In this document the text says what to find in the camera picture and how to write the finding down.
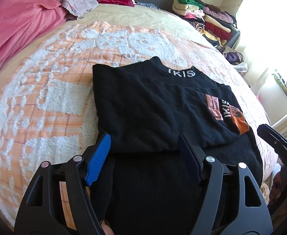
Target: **orange graphic print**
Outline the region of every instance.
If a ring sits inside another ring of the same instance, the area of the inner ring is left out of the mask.
[[[238,127],[240,131],[240,135],[249,131],[249,125],[245,121],[245,117],[243,116],[243,113],[238,108],[232,105],[229,105],[229,112],[230,112],[232,121]]]

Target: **finger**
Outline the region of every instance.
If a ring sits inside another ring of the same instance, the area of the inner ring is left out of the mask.
[[[105,223],[102,223],[101,227],[102,227],[105,235],[114,235],[114,232],[112,231],[112,229],[108,225],[106,225]]]

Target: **pink label patch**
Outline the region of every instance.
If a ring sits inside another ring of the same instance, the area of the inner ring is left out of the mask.
[[[220,112],[219,107],[219,99],[215,96],[205,95],[206,101],[208,103],[208,108],[213,114],[213,116],[216,118],[216,120],[223,120],[222,114]]]

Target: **metal pin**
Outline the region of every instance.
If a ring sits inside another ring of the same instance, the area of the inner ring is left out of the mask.
[[[238,166],[242,169],[247,168],[247,165],[245,163],[239,163]]]
[[[80,162],[82,159],[83,159],[83,157],[81,155],[75,155],[73,157],[73,161],[75,161],[75,162]]]
[[[213,156],[207,156],[206,157],[206,160],[209,162],[209,163],[214,163],[215,162],[215,158]]]
[[[44,161],[44,162],[41,163],[41,166],[42,166],[43,168],[46,168],[46,167],[49,166],[49,162]]]

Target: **orange patterned blanket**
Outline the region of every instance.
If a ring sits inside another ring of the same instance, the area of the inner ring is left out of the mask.
[[[193,42],[161,30],[106,22],[65,27],[25,58],[0,96],[0,209],[12,225],[42,161],[66,162],[95,143],[92,66],[118,67],[153,56],[174,70],[195,66],[230,85],[255,133],[259,124],[268,123],[248,85],[204,38]],[[257,144],[267,177],[273,151],[258,137]]]

